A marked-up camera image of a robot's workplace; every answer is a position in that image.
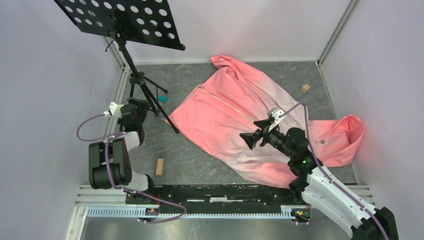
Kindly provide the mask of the pink zip jacket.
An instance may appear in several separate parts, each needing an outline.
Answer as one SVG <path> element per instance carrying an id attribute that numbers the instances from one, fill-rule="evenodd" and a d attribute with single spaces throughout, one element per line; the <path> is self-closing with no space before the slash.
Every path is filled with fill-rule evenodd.
<path id="1" fill-rule="evenodd" d="M 186 138 L 243 179 L 284 189 L 295 179 L 287 156 L 270 145 L 250 150 L 239 136 L 254 132 L 254 121 L 266 119 L 276 107 L 286 112 L 280 131 L 308 129 L 312 148 L 326 167 L 353 161 L 365 133 L 358 117 L 305 121 L 304 108 L 264 72 L 228 55 L 210 60 L 216 72 L 185 98 L 170 119 Z"/>

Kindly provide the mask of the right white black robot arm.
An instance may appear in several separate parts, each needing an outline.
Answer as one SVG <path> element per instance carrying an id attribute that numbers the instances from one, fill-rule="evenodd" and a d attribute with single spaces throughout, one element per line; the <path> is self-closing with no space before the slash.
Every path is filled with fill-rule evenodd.
<path id="1" fill-rule="evenodd" d="M 316 157 L 309 131 L 298 127 L 282 133 L 271 119 L 255 121 L 255 132 L 240 133 L 248 148 L 270 145 L 285 156 L 296 178 L 289 184 L 289 199 L 315 207 L 336 223 L 352 240 L 397 240 L 396 219 L 387 207 L 375 205 L 333 176 Z"/>

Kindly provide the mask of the black perforated music stand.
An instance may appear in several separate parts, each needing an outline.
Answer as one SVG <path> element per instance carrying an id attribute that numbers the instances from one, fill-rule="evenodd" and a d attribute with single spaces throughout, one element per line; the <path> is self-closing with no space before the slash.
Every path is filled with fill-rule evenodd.
<path id="1" fill-rule="evenodd" d="M 55 3 L 83 33 L 109 37 L 117 44 L 130 74 L 130 94 L 139 86 L 156 116 L 163 114 L 176 134 L 180 131 L 159 104 L 158 97 L 147 87 L 167 93 L 146 75 L 138 71 L 126 47 L 127 42 L 185 51 L 166 0 L 57 0 Z"/>

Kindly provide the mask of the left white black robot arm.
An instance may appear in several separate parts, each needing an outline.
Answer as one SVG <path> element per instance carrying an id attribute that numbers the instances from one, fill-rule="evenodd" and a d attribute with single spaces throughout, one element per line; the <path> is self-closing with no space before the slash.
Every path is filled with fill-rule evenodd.
<path id="1" fill-rule="evenodd" d="M 88 179 L 93 189 L 116 189 L 153 203 L 157 190 L 152 178 L 132 170 L 129 152 L 145 139 L 143 123 L 150 104 L 130 97 L 127 104 L 111 102 L 103 117 L 116 117 L 119 131 L 89 140 Z"/>

